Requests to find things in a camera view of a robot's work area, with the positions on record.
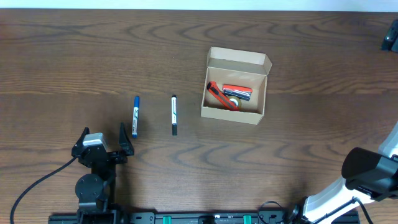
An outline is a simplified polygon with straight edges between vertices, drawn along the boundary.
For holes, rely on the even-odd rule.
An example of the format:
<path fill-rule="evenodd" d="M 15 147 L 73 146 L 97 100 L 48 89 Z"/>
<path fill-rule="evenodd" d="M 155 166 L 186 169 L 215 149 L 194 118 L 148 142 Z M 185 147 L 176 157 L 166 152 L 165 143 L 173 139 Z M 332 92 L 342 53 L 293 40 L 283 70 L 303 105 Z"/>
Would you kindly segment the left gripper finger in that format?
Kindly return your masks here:
<path fill-rule="evenodd" d="M 127 156 L 134 155 L 134 147 L 132 146 L 129 136 L 126 133 L 124 123 L 120 124 L 118 144 Z"/>
<path fill-rule="evenodd" d="M 76 142 L 76 146 L 82 146 L 83 145 L 83 141 L 85 139 L 85 136 L 88 135 L 90 133 L 90 129 L 88 127 L 85 127 L 81 136 L 79 137 L 79 139 Z"/>

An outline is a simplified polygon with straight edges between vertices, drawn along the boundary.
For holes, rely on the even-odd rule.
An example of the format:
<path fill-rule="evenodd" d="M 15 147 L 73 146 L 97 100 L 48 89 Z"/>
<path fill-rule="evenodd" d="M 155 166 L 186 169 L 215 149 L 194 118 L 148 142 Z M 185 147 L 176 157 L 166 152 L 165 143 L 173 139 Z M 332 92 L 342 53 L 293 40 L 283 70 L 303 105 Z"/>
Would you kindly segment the red utility knife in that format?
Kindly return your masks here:
<path fill-rule="evenodd" d="M 209 82 L 206 89 L 227 109 L 231 111 L 238 111 L 239 107 L 232 102 L 223 92 L 218 88 L 216 82 Z"/>

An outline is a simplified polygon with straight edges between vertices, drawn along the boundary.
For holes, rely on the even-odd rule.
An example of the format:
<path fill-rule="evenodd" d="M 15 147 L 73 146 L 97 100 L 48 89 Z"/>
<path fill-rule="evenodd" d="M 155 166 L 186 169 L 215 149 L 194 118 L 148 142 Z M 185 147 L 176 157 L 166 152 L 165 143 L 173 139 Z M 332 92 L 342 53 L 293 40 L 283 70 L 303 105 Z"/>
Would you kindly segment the yellow tape roll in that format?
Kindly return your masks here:
<path fill-rule="evenodd" d="M 242 102 L 241 102 L 241 99 L 240 99 L 240 98 L 238 98 L 238 97 L 236 97 L 236 96 L 228 96 L 228 99 L 229 99 L 230 101 L 232 101 L 232 102 L 238 107 L 238 110 L 241 109 L 241 107 L 242 107 Z"/>

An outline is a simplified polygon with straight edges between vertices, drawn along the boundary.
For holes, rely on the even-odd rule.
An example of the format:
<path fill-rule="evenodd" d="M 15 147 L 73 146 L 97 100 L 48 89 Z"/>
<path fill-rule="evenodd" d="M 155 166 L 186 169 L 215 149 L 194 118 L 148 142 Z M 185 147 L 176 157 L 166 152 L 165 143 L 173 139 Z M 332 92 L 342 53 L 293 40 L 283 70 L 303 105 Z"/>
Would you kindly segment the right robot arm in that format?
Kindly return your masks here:
<path fill-rule="evenodd" d="M 386 198 L 397 199 L 397 126 L 394 126 L 377 152 L 353 148 L 341 168 L 341 176 L 320 193 L 295 205 L 282 223 L 359 223 L 351 212 L 361 207 L 368 223 L 365 205 Z"/>

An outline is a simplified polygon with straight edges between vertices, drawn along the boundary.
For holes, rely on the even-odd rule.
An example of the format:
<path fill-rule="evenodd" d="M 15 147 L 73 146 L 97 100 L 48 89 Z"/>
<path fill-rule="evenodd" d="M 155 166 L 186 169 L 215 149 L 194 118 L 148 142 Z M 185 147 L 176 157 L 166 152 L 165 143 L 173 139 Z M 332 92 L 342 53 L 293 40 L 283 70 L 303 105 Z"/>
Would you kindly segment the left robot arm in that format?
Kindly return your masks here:
<path fill-rule="evenodd" d="M 129 223 L 127 212 L 115 203 L 116 166 L 127 163 L 127 158 L 134 155 L 123 123 L 118 144 L 120 150 L 108 152 L 103 133 L 91 134 L 85 128 L 73 146 L 72 157 L 91 169 L 75 185 L 78 223 Z"/>

